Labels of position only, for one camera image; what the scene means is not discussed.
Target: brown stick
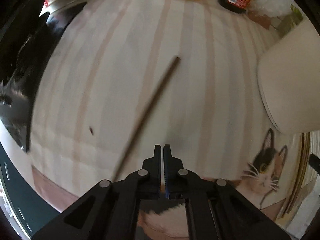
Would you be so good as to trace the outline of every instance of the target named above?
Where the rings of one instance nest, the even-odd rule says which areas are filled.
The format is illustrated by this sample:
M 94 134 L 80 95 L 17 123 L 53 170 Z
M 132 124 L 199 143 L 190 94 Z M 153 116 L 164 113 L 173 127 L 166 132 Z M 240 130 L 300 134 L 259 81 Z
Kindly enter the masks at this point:
M 119 175 L 121 174 L 124 165 L 130 156 L 136 142 L 138 141 L 138 138 L 145 127 L 145 124 L 147 123 L 149 117 L 151 116 L 152 111 L 154 110 L 156 104 L 159 101 L 160 96 L 162 95 L 162 92 L 164 91 L 167 83 L 169 82 L 170 78 L 172 77 L 174 71 L 177 69 L 177 66 L 179 65 L 180 58 L 176 55 L 172 60 L 168 67 L 167 72 L 164 74 L 162 80 L 159 82 L 158 87 L 156 88 L 155 93 L 152 95 L 150 102 L 148 103 L 147 107 L 143 111 L 141 118 L 139 119 L 138 125 L 136 126 L 134 132 L 132 133 L 132 136 L 130 140 L 128 141 L 128 144 L 125 148 L 125 151 L 122 155 L 121 161 L 119 162 L 119 165 L 116 169 L 116 172 L 114 173 L 114 176 L 112 178 L 112 182 L 115 182 L 118 180 Z

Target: dark green surface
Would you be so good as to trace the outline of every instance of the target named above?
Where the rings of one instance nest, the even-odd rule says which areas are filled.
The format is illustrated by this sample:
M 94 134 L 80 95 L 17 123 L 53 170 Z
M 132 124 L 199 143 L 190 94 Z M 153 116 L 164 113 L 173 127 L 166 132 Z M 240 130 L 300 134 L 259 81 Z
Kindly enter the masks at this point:
M 7 169 L 10 180 L 7 179 L 4 162 L 7 163 Z M 8 196 L 16 215 L 20 218 L 26 231 L 32 236 L 36 231 L 56 217 L 59 212 L 45 202 L 24 180 L 10 161 L 5 150 L 0 144 L 0 167 Z M 21 209 L 25 220 L 23 220 L 18 208 Z M 30 226 L 32 232 L 28 229 L 26 223 Z

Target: cat ear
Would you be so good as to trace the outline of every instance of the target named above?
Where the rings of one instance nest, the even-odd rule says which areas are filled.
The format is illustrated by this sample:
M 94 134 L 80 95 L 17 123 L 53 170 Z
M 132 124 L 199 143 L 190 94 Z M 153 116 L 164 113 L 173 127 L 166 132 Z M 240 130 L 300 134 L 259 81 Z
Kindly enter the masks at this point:
M 281 151 L 279 152 L 279 156 L 282 158 L 282 166 L 284 166 L 284 162 L 287 158 L 287 154 L 288 154 L 288 147 L 287 145 L 283 146 Z
M 275 138 L 275 134 L 273 130 L 270 128 L 262 144 L 262 149 L 265 150 L 268 148 L 274 148 L 274 138 Z

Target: cat face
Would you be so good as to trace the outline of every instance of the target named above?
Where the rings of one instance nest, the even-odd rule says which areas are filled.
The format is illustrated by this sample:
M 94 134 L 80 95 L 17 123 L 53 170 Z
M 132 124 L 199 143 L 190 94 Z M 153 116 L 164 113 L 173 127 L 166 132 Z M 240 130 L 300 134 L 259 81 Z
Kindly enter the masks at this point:
M 260 152 L 252 164 L 248 163 L 249 169 L 243 174 L 253 192 L 265 195 L 272 190 L 277 191 L 287 152 L 286 145 L 280 152 L 274 148 L 274 132 L 270 128 Z

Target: printed cat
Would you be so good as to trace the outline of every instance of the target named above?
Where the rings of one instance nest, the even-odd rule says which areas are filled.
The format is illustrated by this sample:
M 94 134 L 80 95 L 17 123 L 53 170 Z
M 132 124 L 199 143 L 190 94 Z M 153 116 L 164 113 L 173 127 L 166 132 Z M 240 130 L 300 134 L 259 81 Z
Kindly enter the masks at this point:
M 261 209 L 261 204 L 269 193 L 277 191 L 287 153 L 286 145 L 280 152 L 274 148 L 274 132 L 270 128 L 260 152 L 253 163 L 248 163 L 248 170 L 243 171 L 242 180 L 236 187 L 257 208 Z

